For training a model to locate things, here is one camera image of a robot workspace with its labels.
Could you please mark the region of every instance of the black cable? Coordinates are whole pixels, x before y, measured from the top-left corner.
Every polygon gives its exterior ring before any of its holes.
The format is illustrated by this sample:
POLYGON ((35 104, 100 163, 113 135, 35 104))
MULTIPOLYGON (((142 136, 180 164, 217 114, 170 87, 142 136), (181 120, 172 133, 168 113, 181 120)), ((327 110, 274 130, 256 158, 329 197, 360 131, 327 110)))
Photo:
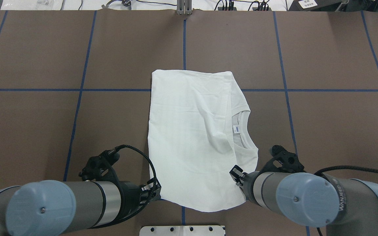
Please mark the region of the black cable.
POLYGON ((252 1, 232 0, 233 2, 252 3, 252 1))
POLYGON ((261 2, 260 6, 258 6, 258 8, 256 10, 260 10, 260 11, 263 11, 263 10, 267 10, 266 7, 268 6, 267 2, 265 2, 264 0, 261 2))
POLYGON ((109 5, 110 5, 111 3, 113 3, 114 1, 119 1, 119 0, 110 0, 108 3, 106 3, 106 7, 109 8, 109 5))
POLYGON ((323 168, 318 170, 315 175, 321 176, 323 172, 331 171, 331 170, 359 170, 364 172, 371 172, 378 174, 377 169, 367 168, 367 167, 360 167, 360 166, 331 166, 327 168, 323 168))
POLYGON ((140 2, 140 3, 154 3, 154 4, 163 4, 163 5, 177 6, 177 4, 171 4, 171 3, 156 3, 156 2, 146 2, 146 1, 141 1, 141 0, 136 0, 136 1, 140 2))
MULTIPOLYGON (((132 150, 138 152, 139 154, 141 154, 148 161, 148 163, 149 163, 149 165, 151 167, 151 170, 153 171, 153 186, 156 186, 157 183, 158 183, 158 179, 157 179, 157 175, 156 175, 156 170, 154 169, 154 165, 151 162, 150 158, 145 153, 143 153, 142 151, 140 151, 139 149, 137 149, 136 147, 133 147, 133 146, 130 146, 130 145, 120 145, 120 146, 117 146, 117 147, 115 147, 115 151, 118 152, 119 150, 121 150, 123 148, 129 148, 129 149, 132 149, 132 150)), ((148 205, 148 203, 150 203, 151 199, 154 196, 154 193, 155 193, 155 190, 154 190, 154 188, 152 188, 149 191, 148 198, 145 201, 145 203, 143 203, 143 205, 141 205, 141 207, 138 210, 136 210, 134 213, 132 213, 129 216, 121 219, 117 224, 122 223, 123 221, 127 221, 130 218, 134 217, 136 214, 140 213, 148 205)))
POLYGON ((262 10, 269 10, 269 5, 267 4, 269 1, 270 1, 270 0, 268 0, 268 1, 264 1, 264 0, 263 0, 264 5, 263 5, 263 9, 262 9, 262 10))
POLYGON ((222 0, 219 0, 219 1, 217 2, 217 4, 216 4, 216 7, 214 8, 214 10, 217 9, 217 6, 218 6, 218 4, 219 4, 220 2, 222 2, 222 7, 224 7, 224 2, 223 2, 222 0))
POLYGON ((253 2, 251 2, 250 6, 249 6, 249 9, 247 11, 250 11, 250 8, 252 7, 253 3, 257 3, 258 4, 258 8, 259 8, 259 5, 261 4, 259 1, 253 1, 253 2))
POLYGON ((319 236, 323 236, 322 232, 320 231, 320 228, 317 227, 317 229, 318 229, 319 236))

